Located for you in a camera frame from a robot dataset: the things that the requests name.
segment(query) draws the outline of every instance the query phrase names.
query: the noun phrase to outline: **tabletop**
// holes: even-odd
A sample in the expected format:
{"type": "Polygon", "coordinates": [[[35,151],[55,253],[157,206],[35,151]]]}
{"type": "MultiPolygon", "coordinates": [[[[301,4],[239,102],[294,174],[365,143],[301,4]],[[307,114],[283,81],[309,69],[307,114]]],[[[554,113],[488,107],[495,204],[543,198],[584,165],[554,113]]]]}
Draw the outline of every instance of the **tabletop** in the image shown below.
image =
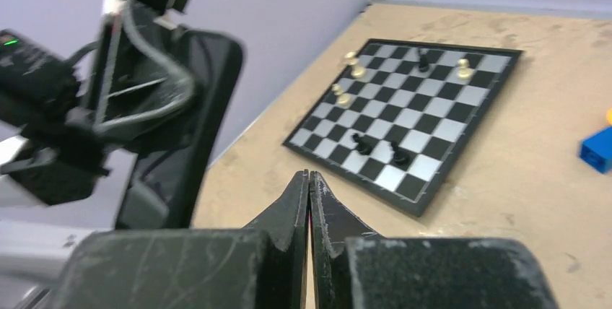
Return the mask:
{"type": "Polygon", "coordinates": [[[317,170],[382,235],[513,238],[541,262],[562,308],[612,308],[612,174],[577,156],[580,141],[607,126],[611,51],[607,21],[373,4],[211,166],[193,224],[242,227],[296,171],[317,170]],[[281,146],[338,75],[341,58],[369,38],[525,51],[419,219],[281,146]]]}

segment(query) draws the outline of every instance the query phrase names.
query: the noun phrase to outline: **beige table surface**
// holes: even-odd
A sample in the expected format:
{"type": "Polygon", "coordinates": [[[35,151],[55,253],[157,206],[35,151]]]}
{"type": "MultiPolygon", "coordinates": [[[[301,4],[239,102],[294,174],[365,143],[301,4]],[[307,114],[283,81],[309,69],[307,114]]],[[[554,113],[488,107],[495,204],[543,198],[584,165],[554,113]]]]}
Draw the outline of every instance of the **beige table surface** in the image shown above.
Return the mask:
{"type": "Polygon", "coordinates": [[[514,238],[541,262],[562,308],[612,308],[612,173],[577,157],[610,108],[612,22],[374,4],[211,167],[194,225],[242,227],[294,172],[319,170],[383,235],[514,238]],[[418,221],[281,146],[340,72],[340,58],[369,38],[525,51],[418,221]]]}

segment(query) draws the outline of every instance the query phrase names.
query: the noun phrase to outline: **black and white chessboard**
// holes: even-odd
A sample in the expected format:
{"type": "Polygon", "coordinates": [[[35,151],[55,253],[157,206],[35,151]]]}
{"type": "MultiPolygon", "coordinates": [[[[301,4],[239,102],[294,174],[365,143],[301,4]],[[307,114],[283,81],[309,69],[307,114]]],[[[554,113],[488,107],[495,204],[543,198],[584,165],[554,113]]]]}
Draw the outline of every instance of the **black and white chessboard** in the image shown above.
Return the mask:
{"type": "Polygon", "coordinates": [[[351,96],[342,108],[328,88],[284,141],[284,146],[372,192],[401,211],[421,216],[477,125],[508,80],[522,51],[370,39],[358,52],[365,78],[345,68],[333,83],[351,96]],[[417,48],[429,71],[418,70],[417,48]],[[460,79],[457,62],[474,69],[460,79]],[[352,134],[373,145],[354,150],[352,134]],[[412,161],[391,161],[389,141],[412,161]]]}

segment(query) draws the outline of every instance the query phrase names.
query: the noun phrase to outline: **black chessboard frame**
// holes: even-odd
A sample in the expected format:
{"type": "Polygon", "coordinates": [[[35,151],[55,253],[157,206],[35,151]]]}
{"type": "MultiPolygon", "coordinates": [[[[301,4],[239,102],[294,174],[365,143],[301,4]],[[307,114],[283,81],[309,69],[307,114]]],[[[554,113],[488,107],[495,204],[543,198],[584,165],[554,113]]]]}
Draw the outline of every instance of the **black chessboard frame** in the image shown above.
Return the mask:
{"type": "MultiPolygon", "coordinates": [[[[296,125],[293,131],[288,135],[288,137],[283,141],[283,146],[289,148],[293,152],[313,161],[317,165],[321,165],[324,168],[330,170],[332,173],[337,174],[344,178],[345,180],[349,180],[353,184],[369,191],[374,194],[377,198],[384,201],[386,204],[393,206],[404,214],[408,214],[414,217],[420,217],[427,207],[431,204],[436,192],[440,189],[440,186],[444,183],[446,177],[450,173],[453,168],[453,165],[457,162],[457,159],[465,149],[469,139],[472,137],[478,125],[481,123],[484,115],[488,112],[489,108],[493,101],[496,100],[497,96],[505,86],[506,81],[510,78],[512,71],[514,70],[519,58],[523,54],[523,51],[514,50],[514,49],[503,49],[503,48],[487,48],[487,47],[476,47],[476,46],[464,46],[464,45],[450,45],[450,44],[441,44],[441,43],[422,43],[422,42],[412,42],[412,41],[402,41],[402,40],[385,40],[385,39],[377,39],[370,38],[362,47],[357,51],[357,57],[360,57],[365,48],[369,45],[396,45],[396,46],[406,46],[412,48],[423,48],[427,50],[436,50],[436,51],[462,51],[464,53],[475,53],[475,54],[489,54],[489,55],[500,55],[500,56],[508,56],[510,60],[506,65],[506,68],[503,72],[499,74],[498,84],[495,84],[490,90],[487,98],[478,106],[476,113],[472,117],[472,119],[465,125],[463,134],[459,136],[459,138],[455,141],[455,145],[453,147],[453,151],[446,157],[445,161],[443,161],[438,168],[437,174],[429,181],[429,185],[427,187],[427,192],[424,193],[422,199],[419,199],[416,203],[411,203],[407,200],[398,199],[394,196],[394,193],[389,190],[378,186],[377,184],[364,180],[360,178],[358,175],[349,172],[346,169],[338,166],[333,162],[327,161],[326,158],[322,158],[310,152],[310,150],[304,149],[303,147],[299,147],[295,144],[290,143],[292,137],[302,128],[305,121],[312,115],[315,109],[321,104],[325,96],[329,92],[329,88],[325,89],[325,92],[321,95],[319,100],[311,107],[311,109],[305,114],[305,117],[296,125]]],[[[343,71],[334,79],[332,84],[338,83],[341,79],[350,77],[350,67],[345,67],[343,71]]]]}

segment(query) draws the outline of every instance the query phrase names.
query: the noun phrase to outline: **blue toy brick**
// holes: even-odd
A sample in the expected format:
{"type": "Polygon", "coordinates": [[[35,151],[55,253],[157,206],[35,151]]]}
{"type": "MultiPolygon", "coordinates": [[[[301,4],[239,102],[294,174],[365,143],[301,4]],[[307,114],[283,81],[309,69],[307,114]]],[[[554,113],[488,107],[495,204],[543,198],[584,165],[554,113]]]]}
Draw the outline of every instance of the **blue toy brick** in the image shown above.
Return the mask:
{"type": "Polygon", "coordinates": [[[580,158],[601,173],[612,170],[612,126],[582,141],[580,158]]]}

